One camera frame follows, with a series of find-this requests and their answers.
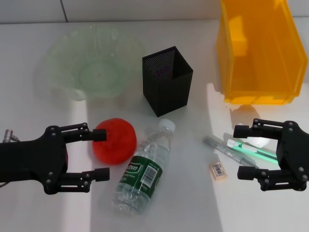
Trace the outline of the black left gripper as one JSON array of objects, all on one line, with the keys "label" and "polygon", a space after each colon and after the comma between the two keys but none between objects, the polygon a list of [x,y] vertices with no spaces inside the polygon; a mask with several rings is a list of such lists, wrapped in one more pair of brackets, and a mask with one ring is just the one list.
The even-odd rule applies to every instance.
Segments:
[{"label": "black left gripper", "polygon": [[68,168],[66,143],[107,140],[105,129],[87,123],[49,126],[38,139],[0,144],[0,182],[35,180],[45,193],[90,191],[92,181],[110,180],[109,168],[82,173],[65,173]]}]

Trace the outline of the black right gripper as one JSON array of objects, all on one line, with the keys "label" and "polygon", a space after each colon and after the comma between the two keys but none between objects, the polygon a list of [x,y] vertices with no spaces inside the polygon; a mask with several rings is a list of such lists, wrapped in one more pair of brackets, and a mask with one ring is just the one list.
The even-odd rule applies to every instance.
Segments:
[{"label": "black right gripper", "polygon": [[306,189],[309,181],[309,134],[296,122],[282,123],[255,118],[251,127],[236,125],[233,137],[263,137],[278,140],[276,154],[281,170],[240,166],[238,179],[257,179],[262,191]]}]

